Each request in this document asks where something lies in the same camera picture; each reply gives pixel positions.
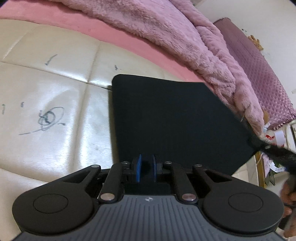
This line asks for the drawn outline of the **person's right hand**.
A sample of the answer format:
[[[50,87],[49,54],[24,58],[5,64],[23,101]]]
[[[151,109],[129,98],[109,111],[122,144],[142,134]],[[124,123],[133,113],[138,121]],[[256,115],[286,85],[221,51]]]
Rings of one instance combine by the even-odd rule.
[[[294,205],[295,204],[295,192],[293,192],[293,188],[290,186],[290,180],[286,180],[285,184],[282,187],[280,192],[280,198],[284,204]],[[290,207],[285,206],[283,218],[287,216],[291,216],[292,209]],[[291,222],[290,228],[284,230],[283,236],[286,238],[295,236],[295,218]]]

